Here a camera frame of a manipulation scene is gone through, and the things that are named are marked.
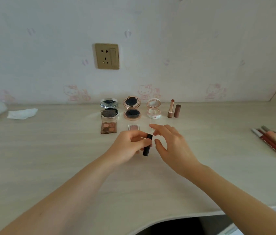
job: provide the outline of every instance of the gold outlet plate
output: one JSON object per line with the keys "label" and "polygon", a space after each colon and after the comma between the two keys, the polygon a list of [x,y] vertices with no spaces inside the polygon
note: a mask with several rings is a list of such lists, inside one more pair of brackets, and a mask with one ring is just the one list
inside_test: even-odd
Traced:
{"label": "gold outlet plate", "polygon": [[99,69],[119,69],[117,44],[96,43],[95,49]]}

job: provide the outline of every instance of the hand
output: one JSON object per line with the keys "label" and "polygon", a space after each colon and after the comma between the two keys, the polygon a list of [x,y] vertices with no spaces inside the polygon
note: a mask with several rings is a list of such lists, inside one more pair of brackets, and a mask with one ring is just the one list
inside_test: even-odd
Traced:
{"label": "hand", "polygon": [[153,135],[160,135],[165,138],[167,149],[165,149],[160,140],[155,139],[156,150],[159,152],[163,161],[170,166],[176,173],[183,177],[188,177],[195,168],[202,165],[184,137],[174,128],[167,125],[150,124],[150,127],[155,129]]}
{"label": "hand", "polygon": [[147,135],[140,130],[122,131],[104,155],[117,164],[127,162],[139,149],[152,146],[152,140],[146,138]]}

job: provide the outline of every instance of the eyeshadow palette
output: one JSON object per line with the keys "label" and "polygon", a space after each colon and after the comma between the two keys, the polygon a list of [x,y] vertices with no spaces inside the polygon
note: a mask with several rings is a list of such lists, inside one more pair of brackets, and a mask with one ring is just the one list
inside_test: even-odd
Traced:
{"label": "eyeshadow palette", "polygon": [[116,122],[104,122],[101,125],[101,134],[116,133]]}

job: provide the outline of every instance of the forearm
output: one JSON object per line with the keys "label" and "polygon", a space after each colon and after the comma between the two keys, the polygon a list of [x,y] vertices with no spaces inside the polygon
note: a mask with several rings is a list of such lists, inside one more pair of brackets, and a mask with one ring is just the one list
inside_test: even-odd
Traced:
{"label": "forearm", "polygon": [[116,166],[102,155],[10,223],[0,235],[61,234]]}
{"label": "forearm", "polygon": [[276,235],[276,212],[202,166],[187,176],[233,220],[245,235]]}

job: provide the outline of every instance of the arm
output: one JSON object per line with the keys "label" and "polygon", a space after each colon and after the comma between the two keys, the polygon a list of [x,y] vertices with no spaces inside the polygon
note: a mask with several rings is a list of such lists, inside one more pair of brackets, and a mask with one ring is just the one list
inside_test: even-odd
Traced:
{"label": "arm", "polygon": [[109,174],[152,143],[151,139],[143,139],[146,137],[147,133],[139,130],[121,132],[105,154],[7,225],[0,235],[61,234],[86,208]]}
{"label": "arm", "polygon": [[175,172],[203,190],[245,235],[276,235],[276,211],[202,165],[183,136],[169,125],[151,124],[154,135],[164,136],[167,149],[156,139],[160,156]]}

